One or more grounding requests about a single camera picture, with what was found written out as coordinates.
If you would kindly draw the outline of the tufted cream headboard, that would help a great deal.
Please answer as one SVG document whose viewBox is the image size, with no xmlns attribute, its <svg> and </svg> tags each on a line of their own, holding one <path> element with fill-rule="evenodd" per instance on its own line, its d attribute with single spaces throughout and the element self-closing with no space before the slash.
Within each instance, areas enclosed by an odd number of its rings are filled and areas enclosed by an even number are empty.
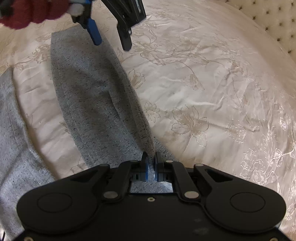
<svg viewBox="0 0 296 241">
<path fill-rule="evenodd" d="M 295 58 L 295 1 L 225 1 L 250 17 Z"/>
</svg>

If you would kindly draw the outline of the cream floral bedspread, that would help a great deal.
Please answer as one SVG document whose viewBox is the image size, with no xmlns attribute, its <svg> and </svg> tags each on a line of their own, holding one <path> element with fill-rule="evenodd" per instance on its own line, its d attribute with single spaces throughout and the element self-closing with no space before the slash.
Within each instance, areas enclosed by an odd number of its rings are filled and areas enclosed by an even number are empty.
<svg viewBox="0 0 296 241">
<path fill-rule="evenodd" d="M 153 134 L 186 165 L 202 162 L 277 191 L 295 239 L 295 53 L 256 23 L 258 8 L 295 22 L 294 1 L 145 1 L 122 50 L 101 1 L 93 18 L 138 94 Z"/>
</svg>

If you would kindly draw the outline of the dark red sleeve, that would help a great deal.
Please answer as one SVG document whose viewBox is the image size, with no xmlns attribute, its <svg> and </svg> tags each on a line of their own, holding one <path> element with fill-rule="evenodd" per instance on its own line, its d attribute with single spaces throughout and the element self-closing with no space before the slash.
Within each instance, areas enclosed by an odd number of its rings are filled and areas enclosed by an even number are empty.
<svg viewBox="0 0 296 241">
<path fill-rule="evenodd" d="M 1 1 L 1 24 L 14 30 L 60 18 L 69 9 L 69 1 Z"/>
</svg>

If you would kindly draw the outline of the grey speckled pants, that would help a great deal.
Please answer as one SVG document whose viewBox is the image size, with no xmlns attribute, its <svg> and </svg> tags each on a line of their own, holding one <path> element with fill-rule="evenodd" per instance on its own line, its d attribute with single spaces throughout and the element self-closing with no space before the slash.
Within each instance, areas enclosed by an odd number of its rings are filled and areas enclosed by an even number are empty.
<svg viewBox="0 0 296 241">
<path fill-rule="evenodd" d="M 86 165 L 136 160 L 146 152 L 174 158 L 152 135 L 137 94 L 113 48 L 95 46 L 81 27 L 51 35 L 51 72 L 66 126 Z M 13 70 L 1 75 L 1 227 L 22 231 L 16 204 L 26 192 L 54 181 L 34 148 L 21 115 Z"/>
</svg>

